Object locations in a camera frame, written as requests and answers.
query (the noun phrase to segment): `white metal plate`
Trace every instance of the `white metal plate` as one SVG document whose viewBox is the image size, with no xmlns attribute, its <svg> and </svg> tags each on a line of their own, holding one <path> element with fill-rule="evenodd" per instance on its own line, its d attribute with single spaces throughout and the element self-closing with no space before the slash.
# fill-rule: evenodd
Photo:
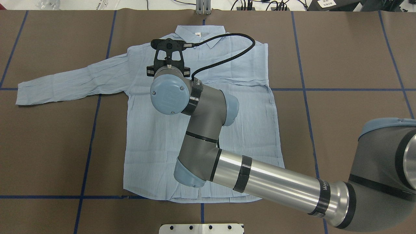
<svg viewBox="0 0 416 234">
<path fill-rule="evenodd" d="M 244 234 L 243 224 L 164 224 L 159 234 Z"/>
</svg>

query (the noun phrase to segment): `blue tape line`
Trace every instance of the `blue tape line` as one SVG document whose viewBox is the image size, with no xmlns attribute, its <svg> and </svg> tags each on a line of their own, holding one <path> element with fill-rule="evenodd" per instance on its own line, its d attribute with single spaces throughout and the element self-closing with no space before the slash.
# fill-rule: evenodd
<svg viewBox="0 0 416 234">
<path fill-rule="evenodd" d="M 399 83 L 400 83 L 401 90 L 403 91 L 404 99 L 406 100 L 407 108 L 409 109 L 411 118 L 414 119 L 415 117 L 413 116 L 412 108 L 410 107 L 410 103 L 407 98 L 406 91 L 404 89 L 404 85 L 401 80 L 399 70 L 397 69 L 396 60 L 394 59 L 393 52 L 391 51 L 391 48 L 390 48 L 389 39 L 387 38 L 386 29 L 384 28 L 383 18 L 381 17 L 381 11 L 379 11 L 379 17 L 380 17 L 381 28 L 383 29 L 384 39 L 386 39 L 387 48 L 389 49 L 390 57 L 391 57 L 391 60 L 393 61 L 394 69 L 396 70 L 397 78 L 399 79 Z"/>
<path fill-rule="evenodd" d="M 108 40 L 107 55 L 105 59 L 108 59 L 108 57 L 110 56 L 111 40 L 113 39 L 114 24 L 116 23 L 116 15 L 117 15 L 117 10 L 114 11 L 114 15 L 113 15 L 113 24 L 111 25 L 110 39 Z"/>
<path fill-rule="evenodd" d="M 295 35 L 297 61 L 298 61 L 298 64 L 299 64 L 300 80 L 302 82 L 303 99 L 305 101 L 306 116 L 307 116 L 307 119 L 308 119 L 308 127 L 309 127 L 309 135 L 310 135 L 310 138 L 311 138 L 311 141 L 312 141 L 313 157 L 314 157 L 314 160 L 315 160 L 315 173 L 316 173 L 316 177 L 319 178 L 318 160 L 316 158 L 315 142 L 314 142 L 314 139 L 313 139 L 312 124 L 311 124 L 311 119 L 310 119 L 310 114 L 309 114 L 308 101 L 307 101 L 307 97 L 306 97 L 305 80 L 303 79 L 303 69 L 302 69 L 302 63 L 301 63 L 301 60 L 300 60 L 299 43 L 298 43 L 298 40 L 297 40 L 295 15 L 293 14 L 293 11 L 291 11 L 290 13 L 292 14 L 293 34 Z M 324 230 L 325 230 L 325 234 L 328 234 L 328 227 L 327 227 L 327 223 L 326 223 L 325 220 L 324 220 Z"/>
<path fill-rule="evenodd" d="M 305 88 L 306 91 L 401 91 L 401 89 Z"/>
<path fill-rule="evenodd" d="M 17 91 L 17 88 L 0 88 L 0 90 L 13 90 L 13 91 Z"/>
<path fill-rule="evenodd" d="M 148 199 L 139 195 L 97 195 L 97 196 L 72 196 L 72 195 L 0 195 L 0 199 Z"/>
<path fill-rule="evenodd" d="M 77 218 L 75 219 L 75 226 L 74 226 L 74 234 L 77 234 L 78 232 L 79 215 L 81 214 L 82 201 L 83 199 L 81 198 L 78 204 Z"/>
<path fill-rule="evenodd" d="M 204 203 L 201 203 L 201 223 L 204 224 L 205 223 L 205 211 L 204 211 Z"/>
<path fill-rule="evenodd" d="M 108 59 L 108 57 L 110 55 L 111 40 L 113 38 L 114 24 L 116 22 L 116 15 L 117 15 L 117 10 L 114 11 L 114 15 L 113 15 L 113 23 L 111 25 L 110 38 L 108 40 L 106 59 Z M 85 192 L 85 184 L 87 183 L 89 161 L 91 159 L 91 152 L 92 152 L 92 142 L 94 140 L 94 135 L 95 135 L 95 128 L 96 128 L 96 124 L 97 124 L 98 110 L 100 109 L 101 96 L 102 96 L 101 94 L 98 96 L 97 108 L 95 110 L 95 117 L 94 117 L 94 123 L 92 125 L 92 133 L 91 133 L 91 140 L 89 142 L 87 162 L 85 164 L 84 179 L 82 181 L 81 196 L 84 195 L 84 192 Z M 77 232 L 78 232 L 79 217 L 81 215 L 81 209 L 82 209 L 82 200 L 83 200 L 83 198 L 80 198 L 79 199 L 77 218 L 75 220 L 74 234 L 77 234 Z"/>
<path fill-rule="evenodd" d="M 0 195 L 0 199 L 80 199 L 81 196 L 61 195 Z"/>
<path fill-rule="evenodd" d="M 271 88 L 272 91 L 302 91 L 300 88 Z"/>
<path fill-rule="evenodd" d="M 97 125 L 97 116 L 98 116 L 98 110 L 100 109 L 100 102 L 101 102 L 101 94 L 98 96 L 97 107 L 95 109 L 95 117 L 94 117 L 94 123 L 92 125 L 92 133 L 91 133 L 91 139 L 90 139 L 90 142 L 89 142 L 87 162 L 85 164 L 84 179 L 82 180 L 81 198 L 79 199 L 77 218 L 75 219 L 74 234 L 77 234 L 77 231 L 78 231 L 79 217 L 81 215 L 81 209 L 82 209 L 82 200 L 83 200 L 82 196 L 84 195 L 85 184 L 87 183 L 89 161 L 91 159 L 91 152 L 92 152 L 92 142 L 93 142 L 94 136 L 95 136 L 95 128 L 96 128 L 96 125 Z"/>
<path fill-rule="evenodd" d="M 302 88 L 271 88 L 272 91 L 303 91 Z M 403 89 L 370 89 L 370 88 L 305 88 L 306 91 L 403 91 Z"/>
<path fill-rule="evenodd" d="M 85 184 L 87 183 L 89 161 L 91 159 L 91 153 L 92 153 L 92 142 L 93 142 L 94 136 L 95 136 L 95 128 L 96 128 L 96 125 L 97 125 L 97 117 L 98 117 L 98 110 L 100 109 L 101 96 L 102 96 L 101 94 L 98 96 L 97 107 L 95 109 L 94 123 L 92 125 L 91 139 L 89 141 L 89 149 L 88 149 L 87 163 L 85 164 L 84 179 L 82 180 L 81 196 L 84 195 L 84 192 L 85 192 Z"/>
<path fill-rule="evenodd" d="M 324 221 L 324 232 L 325 234 L 328 234 L 328 225 L 327 225 L 327 221 L 325 219 L 323 219 Z"/>
<path fill-rule="evenodd" d="M 12 51 L 10 52 L 9 60 L 7 61 L 6 68 L 4 69 L 4 72 L 3 72 L 3 76 L 1 77 L 0 88 L 1 88 L 1 86 L 3 86 L 4 79 L 6 78 L 7 70 L 9 69 L 10 62 L 12 61 L 13 53 L 15 52 L 16 45 L 17 45 L 17 42 L 19 41 L 20 34 L 22 33 L 23 26 L 25 25 L 28 13 L 29 13 L 29 11 L 27 10 L 26 13 L 25 13 L 25 16 L 23 17 L 23 21 L 22 21 L 22 24 L 20 26 L 19 33 L 17 34 L 16 40 L 15 40 L 15 44 L 13 45 Z"/>
</svg>

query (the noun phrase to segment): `cable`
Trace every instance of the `cable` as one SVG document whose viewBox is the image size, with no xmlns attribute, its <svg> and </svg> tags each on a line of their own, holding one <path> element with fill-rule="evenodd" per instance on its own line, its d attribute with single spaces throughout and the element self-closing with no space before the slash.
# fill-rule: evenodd
<svg viewBox="0 0 416 234">
<path fill-rule="evenodd" d="M 283 2 L 283 0 L 280 2 L 280 4 L 279 4 L 279 8 L 277 9 L 275 9 L 275 10 L 282 10 L 282 11 L 285 11 L 285 10 L 287 10 L 287 2 L 289 2 L 289 0 L 287 0 L 286 2 Z"/>
<path fill-rule="evenodd" d="M 247 10 L 253 10 L 253 1 L 249 1 Z"/>
<path fill-rule="evenodd" d="M 201 67 L 200 69 L 198 69 L 198 70 L 194 71 L 194 72 L 192 73 L 192 76 L 191 76 L 191 77 L 192 77 L 192 78 L 191 78 L 191 79 L 192 79 L 192 81 L 194 80 L 195 75 L 196 75 L 197 73 L 202 72 L 203 70 L 206 70 L 206 69 L 213 68 L 213 67 L 216 67 L 216 66 L 218 66 L 218 65 L 224 64 L 224 63 L 229 62 L 229 61 L 231 61 L 231 60 L 234 60 L 234 59 L 236 59 L 236 58 L 240 57 L 241 55 L 243 55 L 243 54 L 247 53 L 247 52 L 248 52 L 249 50 L 251 50 L 251 49 L 254 47 L 254 45 L 256 44 L 256 41 L 255 41 L 252 37 L 250 37 L 249 35 L 242 34 L 242 33 L 228 33 L 228 34 L 221 34 L 221 35 L 218 35 L 218 36 L 211 37 L 210 39 L 207 39 L 207 40 L 205 40 L 205 41 L 203 41 L 203 42 L 200 42 L 200 43 L 191 43 L 191 44 L 192 44 L 192 46 L 191 46 L 191 47 L 200 46 L 200 45 L 202 45 L 202 44 L 205 44 L 205 43 L 207 43 L 207 42 L 209 42 L 209 41 L 212 41 L 212 40 L 215 40 L 215 39 L 217 39 L 217 38 L 220 38 L 220 37 L 229 37 L 229 36 L 241 36 L 241 37 L 245 37 L 245 38 L 249 39 L 249 40 L 251 41 L 251 43 L 252 43 L 252 44 L 251 44 L 251 45 L 250 45 L 247 49 L 245 49 L 244 51 L 240 52 L 240 53 L 239 53 L 239 54 L 237 54 L 237 55 L 232 56 L 231 58 L 228 58 L 228 59 L 225 59 L 225 60 L 222 60 L 222 61 L 216 62 L 216 63 L 214 63 L 214 64 L 211 64 L 211 65 L 208 65 L 208 66 L 205 66 L 205 67 Z"/>
<path fill-rule="evenodd" d="M 303 3 L 301 0 L 298 0 L 298 2 L 302 3 L 303 7 L 305 7 L 305 10 L 308 10 L 308 5 L 306 4 L 306 0 L 305 0 L 305 3 Z"/>
<path fill-rule="evenodd" d="M 234 8 L 234 6 L 235 6 L 235 4 L 238 2 L 238 0 L 235 0 L 235 2 L 234 2 L 234 4 L 233 4 L 233 6 L 231 7 L 231 10 L 233 10 L 233 8 Z"/>
<path fill-rule="evenodd" d="M 195 3 L 180 2 L 180 1 L 178 1 L 178 0 L 172 0 L 172 1 L 174 1 L 174 2 L 178 2 L 178 3 L 182 3 L 182 4 L 187 4 L 187 5 L 194 5 L 194 6 L 196 6 L 196 4 L 195 4 Z"/>
<path fill-rule="evenodd" d="M 269 5 L 267 5 L 267 8 L 266 8 L 266 10 L 268 10 L 269 9 L 269 6 L 272 4 L 272 3 L 276 3 L 276 8 L 279 6 L 279 3 L 277 2 L 277 1 L 271 1 L 270 3 L 269 3 Z"/>
</svg>

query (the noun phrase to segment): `blue joint cap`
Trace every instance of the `blue joint cap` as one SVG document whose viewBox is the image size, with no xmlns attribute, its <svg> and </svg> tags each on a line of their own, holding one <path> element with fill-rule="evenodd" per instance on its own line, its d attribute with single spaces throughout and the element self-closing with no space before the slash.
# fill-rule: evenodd
<svg viewBox="0 0 416 234">
<path fill-rule="evenodd" d="M 178 158 L 176 159 L 173 176 L 177 182 L 194 188 L 201 188 L 206 182 L 206 180 L 200 179 L 196 175 L 192 174 L 192 172 L 190 172 L 184 165 L 182 165 Z"/>
<path fill-rule="evenodd" d="M 150 99 L 160 113 L 181 113 L 189 102 L 189 90 L 183 80 L 171 74 L 158 76 L 150 87 Z"/>
<path fill-rule="evenodd" d="M 360 137 L 368 132 L 377 130 L 384 127 L 393 126 L 414 126 L 416 127 L 416 120 L 414 119 L 399 119 L 399 118 L 379 118 L 368 121 L 359 136 Z"/>
<path fill-rule="evenodd" d="M 233 124 L 235 118 L 238 115 L 238 110 L 240 108 L 240 103 L 238 102 L 238 99 L 228 93 L 224 93 L 225 97 L 225 104 L 227 106 L 227 116 L 225 117 L 225 123 L 223 126 L 230 126 Z"/>
</svg>

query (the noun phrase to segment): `black band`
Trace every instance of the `black band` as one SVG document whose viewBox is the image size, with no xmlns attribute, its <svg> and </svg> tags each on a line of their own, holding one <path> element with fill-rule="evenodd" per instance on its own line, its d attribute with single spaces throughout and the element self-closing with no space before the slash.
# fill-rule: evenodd
<svg viewBox="0 0 416 234">
<path fill-rule="evenodd" d="M 349 197 L 348 210 L 347 210 L 347 214 L 345 215 L 344 220 L 341 222 L 340 225 L 336 226 L 336 228 L 339 228 L 339 229 L 344 229 L 348 227 L 348 225 L 352 221 L 352 218 L 354 217 L 355 207 L 357 206 L 357 198 L 355 197 L 354 188 L 352 187 L 350 183 L 345 183 L 345 185 L 348 188 L 348 197 Z"/>
<path fill-rule="evenodd" d="M 204 87 L 203 87 L 202 82 L 198 80 L 197 78 L 195 78 L 194 81 L 192 82 L 192 90 L 191 90 L 191 95 L 189 96 L 188 105 L 185 107 L 182 113 L 186 115 L 191 115 L 195 111 L 203 89 Z"/>
<path fill-rule="evenodd" d="M 377 191 L 383 192 L 385 194 L 389 194 L 398 198 L 402 198 L 407 201 L 414 202 L 416 201 L 416 194 L 403 191 L 401 189 L 391 187 L 389 185 L 385 185 L 382 183 L 378 183 L 363 177 L 359 177 L 353 174 L 349 175 L 349 181 L 355 182 L 357 184 L 360 184 L 362 186 L 368 187 L 370 189 L 375 189 Z"/>
<path fill-rule="evenodd" d="M 399 177 L 400 181 L 408 189 L 411 189 L 411 190 L 415 190 L 415 189 L 409 184 L 409 182 L 407 181 L 406 175 L 404 174 L 403 157 L 404 157 L 404 151 L 406 150 L 407 144 L 412 139 L 412 137 L 414 137 L 415 134 L 416 134 L 416 130 L 412 130 L 408 132 L 403 137 L 403 139 L 401 139 L 399 146 L 397 147 L 397 150 L 396 150 L 396 159 L 395 159 L 397 176 Z"/>
<path fill-rule="evenodd" d="M 186 131 L 185 134 L 190 136 L 190 137 L 198 138 L 200 140 L 212 142 L 212 143 L 215 143 L 215 144 L 218 142 L 218 140 L 216 140 L 216 139 L 212 139 L 212 138 L 209 138 L 209 137 L 204 137 L 204 136 L 201 136 L 201 135 L 198 135 L 198 134 L 195 134 L 195 133 L 192 133 L 192 132 L 188 132 L 188 131 Z"/>
<path fill-rule="evenodd" d="M 317 179 L 321 187 L 321 192 L 319 193 L 318 204 L 316 204 L 315 209 L 312 212 L 308 213 L 308 215 L 322 218 L 325 216 L 325 213 L 327 212 L 329 206 L 329 201 L 331 199 L 331 187 L 329 186 L 328 182 L 319 178 Z"/>
<path fill-rule="evenodd" d="M 223 151 L 222 149 L 218 149 L 217 157 L 215 158 L 214 167 L 212 168 L 211 177 L 209 179 L 209 181 L 211 182 L 214 180 L 215 171 L 217 170 L 218 161 L 220 160 L 222 151 Z"/>
<path fill-rule="evenodd" d="M 245 186 L 248 182 L 248 178 L 250 177 L 252 161 L 252 158 L 243 155 L 243 159 L 241 160 L 240 172 L 238 173 L 237 182 L 235 183 L 233 190 L 241 193 L 244 192 Z"/>
</svg>

